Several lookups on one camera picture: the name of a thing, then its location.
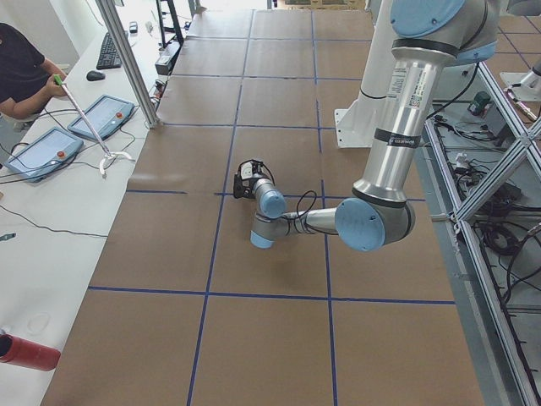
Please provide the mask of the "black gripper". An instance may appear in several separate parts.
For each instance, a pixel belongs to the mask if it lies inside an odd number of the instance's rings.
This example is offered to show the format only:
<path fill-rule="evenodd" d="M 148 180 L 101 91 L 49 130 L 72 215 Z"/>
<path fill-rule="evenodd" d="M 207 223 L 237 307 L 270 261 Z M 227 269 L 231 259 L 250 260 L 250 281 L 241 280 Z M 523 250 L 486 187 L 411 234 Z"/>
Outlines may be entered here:
<path fill-rule="evenodd" d="M 233 197 L 235 199 L 255 198 L 255 184 L 261 179 L 269 179 L 275 183 L 271 170 L 261 160 L 250 159 L 241 162 L 233 179 Z"/>

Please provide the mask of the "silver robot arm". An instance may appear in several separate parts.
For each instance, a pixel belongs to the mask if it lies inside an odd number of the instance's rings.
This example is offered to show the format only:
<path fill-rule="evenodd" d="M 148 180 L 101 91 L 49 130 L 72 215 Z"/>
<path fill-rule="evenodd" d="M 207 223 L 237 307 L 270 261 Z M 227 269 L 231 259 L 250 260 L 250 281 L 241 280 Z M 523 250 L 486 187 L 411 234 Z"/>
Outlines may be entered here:
<path fill-rule="evenodd" d="M 338 206 L 288 212 L 272 179 L 253 174 L 236 197 L 255 200 L 250 242 L 269 249 L 294 233 L 328 233 L 354 250 L 371 251 L 404 239 L 415 213 L 403 190 L 442 71 L 481 62 L 495 52 L 498 1 L 390 1 L 382 3 L 376 30 L 384 47 L 388 90 L 374 129 L 368 162 L 352 197 Z"/>

